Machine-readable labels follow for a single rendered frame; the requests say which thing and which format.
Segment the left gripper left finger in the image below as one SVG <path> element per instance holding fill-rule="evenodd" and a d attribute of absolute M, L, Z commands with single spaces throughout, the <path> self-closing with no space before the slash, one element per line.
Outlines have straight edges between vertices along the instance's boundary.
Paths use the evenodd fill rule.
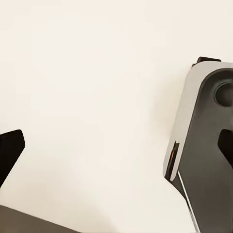
<path fill-rule="evenodd" d="M 20 129 L 0 134 L 0 187 L 25 148 Z"/>

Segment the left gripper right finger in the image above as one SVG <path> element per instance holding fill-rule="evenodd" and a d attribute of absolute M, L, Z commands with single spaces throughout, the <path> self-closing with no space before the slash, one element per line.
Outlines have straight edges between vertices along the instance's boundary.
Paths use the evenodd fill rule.
<path fill-rule="evenodd" d="M 233 131 L 221 129 L 217 146 L 233 168 Z"/>

